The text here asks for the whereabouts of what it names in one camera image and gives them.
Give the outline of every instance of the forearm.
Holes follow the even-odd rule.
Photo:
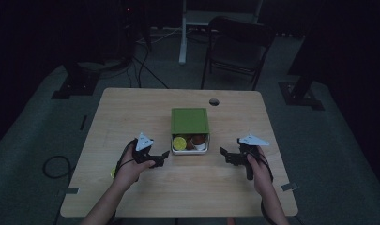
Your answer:
[[[122,200],[125,190],[126,188],[120,187],[117,183],[112,183],[81,224],[107,224]]]
[[[278,225],[288,225],[289,222],[283,212],[280,200],[274,187],[262,194],[263,205],[267,215]]]

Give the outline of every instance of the person's left hand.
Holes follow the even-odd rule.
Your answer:
[[[126,164],[119,169],[114,180],[114,183],[117,183],[125,191],[128,190],[130,186],[139,178],[141,172],[143,172],[147,168],[152,167],[155,164],[153,160],[148,160],[143,163],[137,164],[135,160],[132,160],[133,149],[134,145],[131,144],[128,148],[128,151],[123,156],[120,165],[123,165],[124,163]]]

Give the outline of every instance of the person's right arm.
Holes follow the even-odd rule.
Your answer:
[[[268,168],[262,162],[258,162],[251,154],[248,154],[248,162],[253,168],[254,188],[263,198],[263,205],[267,215],[278,225],[288,225],[289,222],[283,213],[280,199],[272,185]]]

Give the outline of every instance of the black chair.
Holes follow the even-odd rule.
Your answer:
[[[209,43],[201,89],[204,89],[206,69],[209,66],[209,73],[215,67],[251,75],[251,90],[254,90],[275,32],[260,23],[223,16],[212,19],[207,32]]]

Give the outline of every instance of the green lid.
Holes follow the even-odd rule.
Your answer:
[[[172,134],[209,133],[206,108],[173,108]]]

